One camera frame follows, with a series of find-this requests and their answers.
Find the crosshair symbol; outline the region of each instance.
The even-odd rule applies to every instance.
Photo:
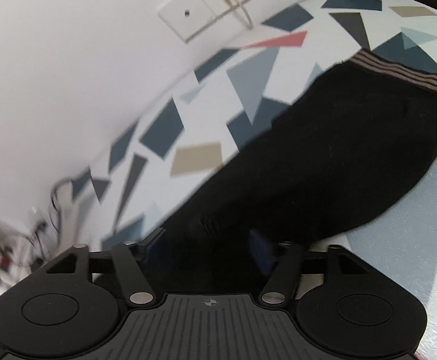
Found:
[[[217,302],[217,300],[214,300],[214,299],[207,299],[205,302],[202,302],[202,303],[205,303],[208,307],[212,307],[220,302]]]

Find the ribbed black surface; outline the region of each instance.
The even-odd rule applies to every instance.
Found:
[[[15,359],[6,356],[3,360]],[[308,343],[285,312],[261,309],[248,295],[169,295],[157,309],[132,312],[109,342],[77,359],[332,360],[339,357]]]

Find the metal screw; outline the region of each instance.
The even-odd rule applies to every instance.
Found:
[[[268,304],[280,304],[284,302],[285,296],[280,292],[267,292],[262,295],[262,300]]]
[[[148,292],[135,292],[130,295],[130,302],[135,304],[147,304],[154,300],[154,296]]]

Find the geometric patterned floor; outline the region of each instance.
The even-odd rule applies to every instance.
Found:
[[[437,11],[413,0],[305,0],[244,32],[74,179],[64,226],[92,250],[142,239],[360,48],[437,73]],[[400,202],[340,241],[426,306],[419,351],[437,359],[437,160]]]

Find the black cable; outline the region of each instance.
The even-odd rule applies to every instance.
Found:
[[[49,206],[49,219],[50,219],[50,223],[52,223],[53,228],[55,229],[55,231],[57,233],[60,233],[60,227],[62,225],[62,221],[61,221],[61,212],[60,211],[55,211],[55,214],[57,214],[57,221],[58,224],[55,225],[55,222],[52,219],[52,212],[50,211],[50,206]]]
[[[35,246],[35,244],[34,244],[34,242],[32,241],[32,239],[31,239],[30,237],[27,237],[27,235],[25,235],[25,234],[13,234],[13,236],[22,237],[22,238],[24,238],[25,240],[27,240],[28,242],[30,242],[30,244],[31,244],[33,247]]]
[[[60,207],[57,207],[55,205],[55,199],[57,198],[58,189],[61,186],[65,185],[66,183],[70,183],[71,181],[72,181],[72,179],[69,177],[62,178],[61,180],[57,181],[52,187],[52,192],[50,193],[50,200],[52,200],[52,206],[55,209],[55,211],[57,211],[57,212],[60,211]]]
[[[42,246],[42,242],[40,241],[40,237],[38,235],[38,230],[35,230],[35,237],[37,237],[37,241],[38,241],[38,245],[40,246],[40,254],[42,255],[42,258],[45,261],[45,254],[43,252],[43,246]]]

